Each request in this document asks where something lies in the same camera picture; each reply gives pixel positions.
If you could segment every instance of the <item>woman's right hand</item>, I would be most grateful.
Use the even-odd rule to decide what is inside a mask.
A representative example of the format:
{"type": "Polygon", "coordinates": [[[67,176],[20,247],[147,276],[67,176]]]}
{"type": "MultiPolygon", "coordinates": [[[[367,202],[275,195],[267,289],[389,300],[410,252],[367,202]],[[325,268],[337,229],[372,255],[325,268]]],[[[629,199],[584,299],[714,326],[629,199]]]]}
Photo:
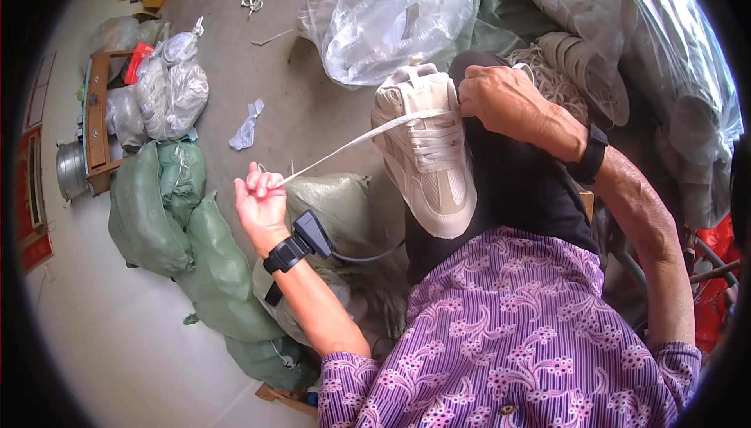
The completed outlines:
{"type": "Polygon", "coordinates": [[[459,85],[463,116],[476,116],[488,131],[531,144],[565,162],[578,162],[587,127],[546,101],[522,70],[470,66],[459,85]]]}
{"type": "Polygon", "coordinates": [[[282,179],[282,174],[261,172],[251,162],[247,180],[234,181],[239,222],[262,258],[290,235],[284,224],[287,194],[284,186],[278,186],[282,179]]]}

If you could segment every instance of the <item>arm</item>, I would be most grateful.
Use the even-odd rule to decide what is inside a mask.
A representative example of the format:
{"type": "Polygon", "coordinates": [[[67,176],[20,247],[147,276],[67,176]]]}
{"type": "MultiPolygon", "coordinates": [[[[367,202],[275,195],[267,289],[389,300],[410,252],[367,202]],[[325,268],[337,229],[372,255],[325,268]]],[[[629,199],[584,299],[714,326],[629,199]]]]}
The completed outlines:
{"type": "MultiPolygon", "coordinates": [[[[588,131],[547,102],[521,70],[470,66],[459,86],[462,113],[488,131],[530,142],[565,162],[581,160],[588,131]]],[[[694,345],[691,285],[673,218],[639,170],[608,146],[594,189],[634,245],[647,277],[652,344],[694,345]]]]}
{"type": "Polygon", "coordinates": [[[650,345],[695,344],[693,297],[675,222],[652,185],[608,146],[594,189],[639,256],[647,277],[650,345]]]}
{"type": "MultiPolygon", "coordinates": [[[[262,258],[290,236],[284,225],[287,195],[282,176],[250,164],[248,179],[235,179],[235,208],[243,229],[262,258]]],[[[295,312],[305,335],[322,357],[338,351],[370,358],[370,346],[328,285],[303,259],[274,280],[295,312]]]]}

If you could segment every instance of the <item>knee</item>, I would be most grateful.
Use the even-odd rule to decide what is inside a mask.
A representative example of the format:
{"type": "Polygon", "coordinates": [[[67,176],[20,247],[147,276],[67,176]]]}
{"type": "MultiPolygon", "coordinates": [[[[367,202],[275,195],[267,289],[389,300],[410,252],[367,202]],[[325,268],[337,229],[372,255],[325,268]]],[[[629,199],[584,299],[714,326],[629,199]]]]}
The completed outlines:
{"type": "Polygon", "coordinates": [[[448,68],[448,74],[456,84],[464,79],[469,66],[511,66],[504,58],[475,50],[466,50],[456,55],[448,68]]]}

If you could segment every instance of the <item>metal bucket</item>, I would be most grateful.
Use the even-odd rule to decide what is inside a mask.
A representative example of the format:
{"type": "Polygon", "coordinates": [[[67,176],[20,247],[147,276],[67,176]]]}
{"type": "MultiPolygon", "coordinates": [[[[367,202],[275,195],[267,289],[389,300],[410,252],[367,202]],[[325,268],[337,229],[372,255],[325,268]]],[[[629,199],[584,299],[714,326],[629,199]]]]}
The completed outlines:
{"type": "Polygon", "coordinates": [[[89,188],[81,142],[69,142],[57,149],[57,183],[60,194],[66,200],[77,197],[89,188]]]}

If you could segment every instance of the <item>purple floral shirt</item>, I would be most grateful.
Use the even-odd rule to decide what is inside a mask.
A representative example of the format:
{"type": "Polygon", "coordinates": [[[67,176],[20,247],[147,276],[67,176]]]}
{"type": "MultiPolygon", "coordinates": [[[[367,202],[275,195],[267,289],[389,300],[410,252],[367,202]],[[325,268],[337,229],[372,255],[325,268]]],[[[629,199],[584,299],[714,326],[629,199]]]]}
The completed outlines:
{"type": "Polygon", "coordinates": [[[383,365],[324,358],[318,425],[670,424],[699,383],[699,350],[644,348],[600,299],[598,264],[507,227],[474,237],[415,287],[383,365]]]}

